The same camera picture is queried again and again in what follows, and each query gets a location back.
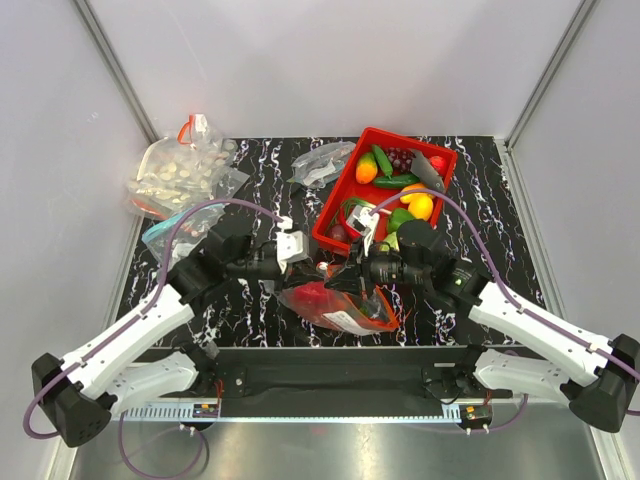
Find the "clear orange-zip bag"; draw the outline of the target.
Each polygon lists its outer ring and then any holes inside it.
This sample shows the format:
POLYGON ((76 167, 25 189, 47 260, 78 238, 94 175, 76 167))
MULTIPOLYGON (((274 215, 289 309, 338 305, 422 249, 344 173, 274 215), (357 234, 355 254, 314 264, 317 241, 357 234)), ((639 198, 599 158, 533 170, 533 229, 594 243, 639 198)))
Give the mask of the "clear orange-zip bag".
MULTIPOLYGON (((310 282, 322 281, 324 283, 337 270, 338 265, 330 265, 326 262, 320 262, 316 265, 296 264, 287 281, 283 284, 283 289, 277 293, 278 301, 300 316, 291 309, 293 289, 310 282)), ((334 312, 319 316, 300 317, 318 327, 358 336, 391 332, 399 327, 398 319, 379 287, 375 287, 373 294, 367 299, 364 299, 360 294, 353 295, 337 290, 333 291, 336 293, 336 310, 334 312)))

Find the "red toy bell pepper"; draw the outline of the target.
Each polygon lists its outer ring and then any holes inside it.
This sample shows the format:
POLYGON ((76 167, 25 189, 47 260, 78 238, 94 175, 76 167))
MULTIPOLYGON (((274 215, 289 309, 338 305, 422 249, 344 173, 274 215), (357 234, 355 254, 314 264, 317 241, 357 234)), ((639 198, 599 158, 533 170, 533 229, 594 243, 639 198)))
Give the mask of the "red toy bell pepper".
POLYGON ((297 286, 291 294, 291 309, 302 317, 332 313, 336 310, 336 293, 322 281, 297 286))

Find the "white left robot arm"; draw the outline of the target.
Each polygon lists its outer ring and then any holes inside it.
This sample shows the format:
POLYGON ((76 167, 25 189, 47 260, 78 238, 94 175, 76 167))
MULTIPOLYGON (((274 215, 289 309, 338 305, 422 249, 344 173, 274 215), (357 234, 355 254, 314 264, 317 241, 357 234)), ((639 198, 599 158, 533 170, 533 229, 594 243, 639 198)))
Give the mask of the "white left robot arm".
POLYGON ((34 403, 69 447, 95 438, 115 415, 167 393, 196 396, 215 386, 216 372, 201 354, 178 350, 140 369, 131 364, 157 340, 191 321, 229 279, 283 280, 289 266, 306 256, 300 232, 279 231, 252 248, 249 235, 211 232, 176 262, 128 314, 93 340, 57 358, 50 353, 31 366, 34 403))

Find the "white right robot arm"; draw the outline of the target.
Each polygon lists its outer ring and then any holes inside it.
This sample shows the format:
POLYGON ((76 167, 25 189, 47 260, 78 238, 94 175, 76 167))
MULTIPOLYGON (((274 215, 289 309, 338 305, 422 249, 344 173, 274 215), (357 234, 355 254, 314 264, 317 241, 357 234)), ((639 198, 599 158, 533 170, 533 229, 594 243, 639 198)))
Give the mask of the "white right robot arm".
POLYGON ((568 407, 596 429, 620 431, 639 384, 637 340, 594 334, 527 301, 499 278, 448 254, 439 233, 419 220, 403 224, 397 242, 392 249, 354 241, 326 287, 361 297, 382 285, 419 289, 443 310, 499 330, 536 354, 511 356, 470 345, 441 373, 444 387, 456 385, 470 397, 482 390, 528 394, 568 407))

